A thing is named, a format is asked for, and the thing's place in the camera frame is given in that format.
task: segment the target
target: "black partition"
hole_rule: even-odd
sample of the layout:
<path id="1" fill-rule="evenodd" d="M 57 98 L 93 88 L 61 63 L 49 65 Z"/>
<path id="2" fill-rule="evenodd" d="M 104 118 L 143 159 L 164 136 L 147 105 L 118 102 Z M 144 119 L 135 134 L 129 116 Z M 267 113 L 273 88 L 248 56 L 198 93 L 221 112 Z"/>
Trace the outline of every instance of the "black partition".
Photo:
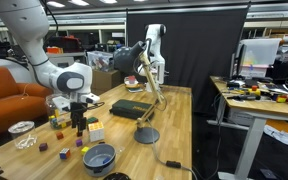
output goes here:
<path id="1" fill-rule="evenodd" d="M 128 45 L 144 41 L 145 26 L 164 24 L 161 54 L 167 85 L 191 87 L 193 111 L 213 113 L 217 91 L 209 76 L 229 76 L 248 9 L 206 12 L 132 14 L 127 16 Z"/>

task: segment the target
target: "orange couch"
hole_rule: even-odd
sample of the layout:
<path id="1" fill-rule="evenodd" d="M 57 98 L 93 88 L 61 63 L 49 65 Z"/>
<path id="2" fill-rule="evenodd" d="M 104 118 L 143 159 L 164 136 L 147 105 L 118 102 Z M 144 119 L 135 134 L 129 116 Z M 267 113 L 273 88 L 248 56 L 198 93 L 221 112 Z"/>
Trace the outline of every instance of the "orange couch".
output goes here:
<path id="1" fill-rule="evenodd" d="M 19 122 L 47 114 L 45 97 L 52 94 L 36 83 L 16 83 L 5 67 L 0 67 L 0 133 Z"/>

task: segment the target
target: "desk leg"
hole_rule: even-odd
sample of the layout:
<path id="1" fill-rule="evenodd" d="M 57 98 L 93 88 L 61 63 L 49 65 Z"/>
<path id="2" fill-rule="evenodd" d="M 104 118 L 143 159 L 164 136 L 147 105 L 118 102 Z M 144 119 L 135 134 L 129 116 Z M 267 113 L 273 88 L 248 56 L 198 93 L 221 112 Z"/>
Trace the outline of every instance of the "desk leg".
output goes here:
<path id="1" fill-rule="evenodd" d="M 258 145 L 261 141 L 265 124 L 266 119 L 261 118 L 254 119 L 253 124 L 251 124 L 250 129 L 247 132 L 235 174 L 233 175 L 229 173 L 219 172 L 218 176 L 220 179 L 236 179 L 236 180 L 248 179 L 247 176 L 251 169 Z"/>
<path id="2" fill-rule="evenodd" d="M 225 98 L 223 96 L 221 96 L 220 102 L 219 102 L 218 107 L 217 107 L 217 118 L 215 120 L 207 120 L 207 123 L 210 125 L 219 125 L 220 124 L 223 127 L 248 130 L 248 127 L 245 127 L 245 126 L 223 122 L 225 107 L 226 107 Z"/>

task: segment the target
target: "glass jar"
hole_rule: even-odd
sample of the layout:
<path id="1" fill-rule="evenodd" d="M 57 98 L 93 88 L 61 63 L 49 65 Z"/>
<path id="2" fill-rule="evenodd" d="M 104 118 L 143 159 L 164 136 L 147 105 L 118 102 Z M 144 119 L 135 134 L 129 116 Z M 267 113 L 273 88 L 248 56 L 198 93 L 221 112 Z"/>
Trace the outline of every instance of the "glass jar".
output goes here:
<path id="1" fill-rule="evenodd" d="M 48 120 L 53 129 L 62 129 L 71 125 L 71 113 L 60 111 L 53 102 L 53 98 L 60 96 L 69 99 L 66 94 L 52 94 L 47 96 L 45 101 Z"/>
<path id="2" fill-rule="evenodd" d="M 37 135 L 33 121 L 18 122 L 8 128 L 8 132 L 11 133 L 17 149 L 26 149 L 36 143 Z"/>

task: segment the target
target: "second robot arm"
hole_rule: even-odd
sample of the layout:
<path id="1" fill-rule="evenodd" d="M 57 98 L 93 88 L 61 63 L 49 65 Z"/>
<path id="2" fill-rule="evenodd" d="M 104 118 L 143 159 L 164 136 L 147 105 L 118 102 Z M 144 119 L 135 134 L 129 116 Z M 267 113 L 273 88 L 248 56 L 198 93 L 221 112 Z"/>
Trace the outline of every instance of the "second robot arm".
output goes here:
<path id="1" fill-rule="evenodd" d="M 155 83 L 164 83 L 165 59 L 161 55 L 161 37 L 166 33 L 166 27 L 163 24 L 150 24 L 146 27 L 147 48 L 144 55 L 150 60 L 153 73 L 157 74 Z M 139 74 L 145 76 L 142 65 L 138 68 Z"/>

